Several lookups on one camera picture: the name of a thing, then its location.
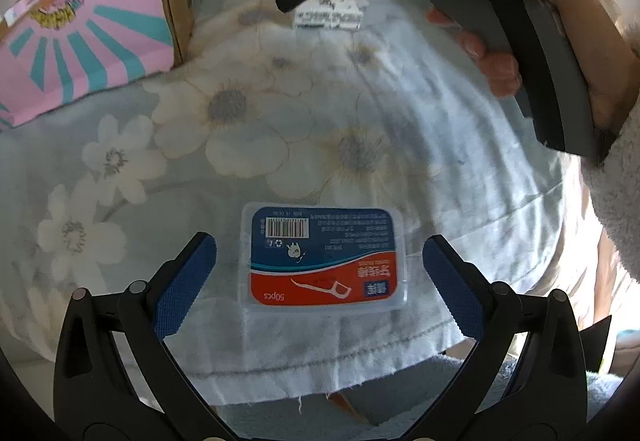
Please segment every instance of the fuzzy gray sleeve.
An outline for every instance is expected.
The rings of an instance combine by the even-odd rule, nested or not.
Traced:
[[[582,162],[596,215],[620,260],[640,281],[640,103],[636,103],[601,165]]]

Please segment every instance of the bed sheet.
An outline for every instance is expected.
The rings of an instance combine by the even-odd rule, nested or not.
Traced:
[[[218,263],[167,345],[209,403],[252,403],[335,392],[457,344],[421,265],[433,233],[489,280],[531,289],[561,230],[559,157],[424,21],[427,7],[377,2],[350,34],[294,31],[273,0],[205,0],[183,68],[1,134],[10,331],[53,359],[74,288],[122,291],[207,231]],[[243,313],[239,219],[251,201],[397,208],[408,305],[348,318]]]

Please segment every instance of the hand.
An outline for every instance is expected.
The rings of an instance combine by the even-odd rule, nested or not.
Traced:
[[[598,0],[548,0],[562,17],[580,68],[590,85],[591,109],[597,127],[620,132],[640,92],[640,58],[620,35]],[[427,20],[453,22],[432,8]],[[475,34],[462,31],[458,43],[475,60],[498,97],[513,96],[522,85],[516,59],[489,53]]]

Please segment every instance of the red label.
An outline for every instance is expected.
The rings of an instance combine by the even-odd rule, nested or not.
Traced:
[[[398,286],[396,253],[371,253],[309,273],[251,272],[251,293],[268,306],[316,306],[386,300]]]

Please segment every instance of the clothing tag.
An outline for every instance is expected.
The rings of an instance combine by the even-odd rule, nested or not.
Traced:
[[[398,287],[385,210],[267,206],[251,223],[250,291],[266,306],[386,300]]]
[[[4,14],[4,19],[6,20],[6,24],[11,27],[15,24],[15,21],[18,20],[18,13],[15,7],[12,7]]]
[[[296,9],[294,27],[357,31],[363,17],[355,0],[307,0]]]

